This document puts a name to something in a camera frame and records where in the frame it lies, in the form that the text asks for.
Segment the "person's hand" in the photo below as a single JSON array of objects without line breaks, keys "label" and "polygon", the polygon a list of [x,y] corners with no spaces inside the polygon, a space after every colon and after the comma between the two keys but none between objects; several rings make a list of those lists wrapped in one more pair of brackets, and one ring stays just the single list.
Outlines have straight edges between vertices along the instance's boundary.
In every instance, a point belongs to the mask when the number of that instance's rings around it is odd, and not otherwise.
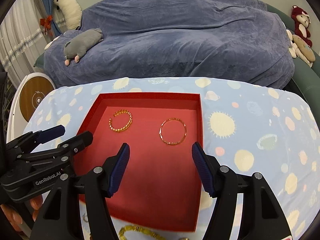
[{"label": "person's hand", "polygon": [[[1,197],[1,209],[4,212],[7,220],[10,222],[11,226],[15,229],[17,232],[22,232],[21,225],[23,224],[23,218],[18,213],[18,211],[12,207],[12,205],[7,205],[5,203],[5,197]],[[30,200],[30,205],[33,209],[33,220],[35,221],[37,219],[37,216],[39,214],[40,208],[43,205],[43,196],[39,195]]]}]

